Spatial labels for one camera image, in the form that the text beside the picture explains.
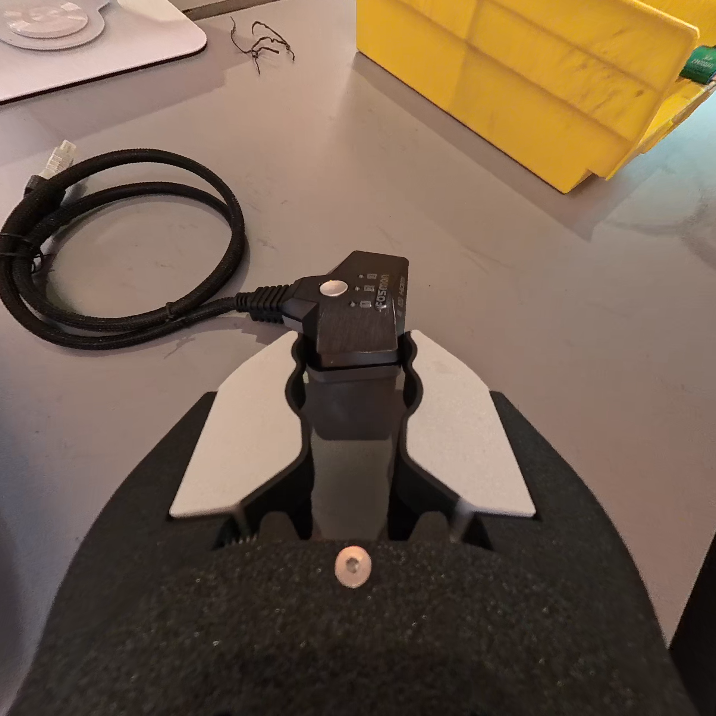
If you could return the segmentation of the black thread tangle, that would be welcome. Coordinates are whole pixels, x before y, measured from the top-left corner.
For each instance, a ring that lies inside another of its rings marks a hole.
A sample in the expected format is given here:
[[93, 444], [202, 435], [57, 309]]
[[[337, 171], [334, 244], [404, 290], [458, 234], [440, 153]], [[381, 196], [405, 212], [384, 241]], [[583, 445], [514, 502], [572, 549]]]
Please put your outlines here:
[[244, 57], [248, 57], [254, 64], [258, 75], [261, 74], [261, 60], [266, 55], [279, 56], [285, 54], [294, 63], [296, 53], [286, 38], [273, 27], [261, 20], [255, 20], [251, 24], [251, 40], [249, 44], [239, 42], [238, 23], [233, 15], [230, 15], [231, 28], [229, 39], [234, 49]]

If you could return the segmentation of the yellow plastic bin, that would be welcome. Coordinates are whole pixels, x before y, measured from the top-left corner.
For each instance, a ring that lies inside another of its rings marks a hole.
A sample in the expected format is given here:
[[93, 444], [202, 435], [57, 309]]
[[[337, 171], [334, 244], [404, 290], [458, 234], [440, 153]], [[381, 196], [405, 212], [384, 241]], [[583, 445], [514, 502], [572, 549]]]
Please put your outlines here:
[[357, 1], [357, 50], [567, 194], [715, 93], [681, 76], [714, 1]]

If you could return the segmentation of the grey desk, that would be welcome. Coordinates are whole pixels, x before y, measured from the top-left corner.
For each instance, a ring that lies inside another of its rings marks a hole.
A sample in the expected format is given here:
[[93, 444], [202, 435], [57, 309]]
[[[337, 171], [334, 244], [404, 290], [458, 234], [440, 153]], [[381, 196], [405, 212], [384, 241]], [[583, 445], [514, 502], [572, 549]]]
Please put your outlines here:
[[[203, 22], [171, 65], [1, 108], [1, 218], [69, 139], [160, 148], [225, 180], [249, 255], [229, 292], [410, 261], [408, 324], [502, 391], [594, 491], [671, 640], [715, 531], [715, 103], [561, 195], [356, 55], [351, 1], [238, 13], [293, 46], [258, 74]], [[76, 548], [194, 402], [282, 330], [230, 315], [123, 352], [1, 310], [1, 648], [31, 658]]]

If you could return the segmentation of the black board on white stand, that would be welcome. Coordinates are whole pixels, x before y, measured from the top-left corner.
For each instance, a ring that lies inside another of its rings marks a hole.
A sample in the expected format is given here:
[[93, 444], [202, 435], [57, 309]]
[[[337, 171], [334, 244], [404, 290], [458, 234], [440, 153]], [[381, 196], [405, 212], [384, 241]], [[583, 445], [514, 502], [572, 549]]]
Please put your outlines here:
[[2, 1], [1, 103], [201, 53], [171, 1]]

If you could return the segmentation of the person's dark clothing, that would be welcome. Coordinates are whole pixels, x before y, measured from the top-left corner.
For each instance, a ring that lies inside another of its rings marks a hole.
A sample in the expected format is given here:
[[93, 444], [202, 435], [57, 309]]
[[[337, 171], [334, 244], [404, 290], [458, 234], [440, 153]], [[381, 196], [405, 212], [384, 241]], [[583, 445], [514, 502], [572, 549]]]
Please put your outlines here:
[[669, 648], [700, 715], [715, 714], [715, 583], [700, 581], [685, 606]]

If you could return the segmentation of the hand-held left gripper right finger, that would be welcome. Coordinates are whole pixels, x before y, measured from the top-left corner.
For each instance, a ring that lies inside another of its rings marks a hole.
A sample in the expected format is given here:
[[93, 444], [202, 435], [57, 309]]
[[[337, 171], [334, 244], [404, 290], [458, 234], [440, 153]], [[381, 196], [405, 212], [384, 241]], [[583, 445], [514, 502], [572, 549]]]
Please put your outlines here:
[[484, 517], [536, 518], [536, 506], [493, 394], [470, 367], [424, 333], [402, 337], [401, 418], [387, 537], [407, 541], [438, 514], [458, 541], [489, 542]]

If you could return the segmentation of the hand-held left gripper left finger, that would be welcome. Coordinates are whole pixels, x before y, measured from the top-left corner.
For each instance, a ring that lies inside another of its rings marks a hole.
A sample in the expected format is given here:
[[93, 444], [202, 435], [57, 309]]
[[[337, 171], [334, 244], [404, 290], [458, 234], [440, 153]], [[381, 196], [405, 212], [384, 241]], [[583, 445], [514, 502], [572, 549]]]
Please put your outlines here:
[[312, 454], [302, 336], [287, 332], [220, 385], [170, 506], [171, 518], [229, 515], [241, 534], [273, 512], [312, 535]]

